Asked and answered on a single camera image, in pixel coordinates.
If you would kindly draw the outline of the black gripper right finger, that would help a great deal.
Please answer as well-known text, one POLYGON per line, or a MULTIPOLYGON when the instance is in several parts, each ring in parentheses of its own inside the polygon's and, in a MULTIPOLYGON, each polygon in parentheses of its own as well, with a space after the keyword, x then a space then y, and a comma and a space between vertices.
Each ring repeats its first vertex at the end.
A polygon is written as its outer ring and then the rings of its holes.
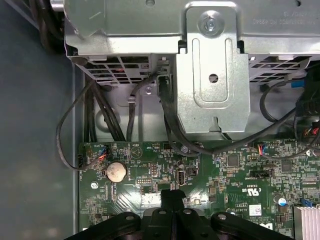
POLYGON ((227 212, 218 212, 207 219, 196 210, 186 208, 181 190, 172 191, 172 206, 178 221, 181 240, 260 240, 258 227, 227 212))

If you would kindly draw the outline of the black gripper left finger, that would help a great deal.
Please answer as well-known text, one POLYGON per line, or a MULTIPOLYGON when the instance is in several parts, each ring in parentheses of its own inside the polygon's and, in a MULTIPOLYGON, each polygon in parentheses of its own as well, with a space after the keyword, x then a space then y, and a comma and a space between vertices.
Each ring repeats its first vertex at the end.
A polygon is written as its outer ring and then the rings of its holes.
POLYGON ((73 240, 170 240, 172 237, 173 191, 161 191, 161 206, 138 216, 123 212, 72 236, 73 240))

